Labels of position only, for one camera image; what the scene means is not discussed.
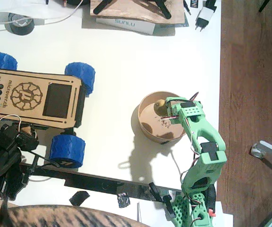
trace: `bowl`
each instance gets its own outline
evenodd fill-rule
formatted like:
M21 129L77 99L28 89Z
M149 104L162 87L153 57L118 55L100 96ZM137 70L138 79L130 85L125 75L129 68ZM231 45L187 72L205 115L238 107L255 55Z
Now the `bowl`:
M180 139L186 133L180 124L171 124L170 120L162 120L154 111L154 103L167 97L179 97L167 92L157 91L147 95L138 108L138 121L144 135L150 140L165 144Z

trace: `blue tire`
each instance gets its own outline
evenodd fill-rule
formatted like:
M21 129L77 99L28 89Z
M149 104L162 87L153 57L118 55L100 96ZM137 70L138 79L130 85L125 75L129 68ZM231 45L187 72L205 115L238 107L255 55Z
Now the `blue tire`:
M6 53L0 53L0 70L17 70L16 59Z
M64 168L79 168L83 165L85 142L73 135L58 135L52 140L50 160Z
M86 95L93 92L95 70L91 65L82 62L73 62L66 66L65 75L80 78L86 87Z

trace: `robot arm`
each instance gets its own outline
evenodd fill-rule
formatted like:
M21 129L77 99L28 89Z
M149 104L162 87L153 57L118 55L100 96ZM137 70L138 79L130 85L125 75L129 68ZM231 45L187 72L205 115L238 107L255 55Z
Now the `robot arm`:
M167 115L172 124L181 124L191 140L194 153L199 155L197 163L192 164L182 183L185 197L178 196L172 203L176 212L173 219L177 227L205 226L212 227L215 216L216 192L214 183L221 174L221 168L227 161L225 143L216 129L206 120L200 101L182 97L168 97L163 105L157 105L158 115ZM199 143L198 137L208 140Z

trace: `black screen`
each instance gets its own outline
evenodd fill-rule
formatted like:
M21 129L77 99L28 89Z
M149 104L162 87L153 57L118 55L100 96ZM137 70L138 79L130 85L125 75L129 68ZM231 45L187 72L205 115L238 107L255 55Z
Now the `black screen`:
M67 118L71 90L71 85L49 84L43 115Z

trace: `wooden floor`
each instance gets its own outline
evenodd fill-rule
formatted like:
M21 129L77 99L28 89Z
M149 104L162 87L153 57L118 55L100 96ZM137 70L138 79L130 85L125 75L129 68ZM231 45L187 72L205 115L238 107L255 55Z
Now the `wooden floor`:
M249 155L272 144L272 0L222 0L220 133L228 161L217 200L234 227L264 226L272 212L272 158Z

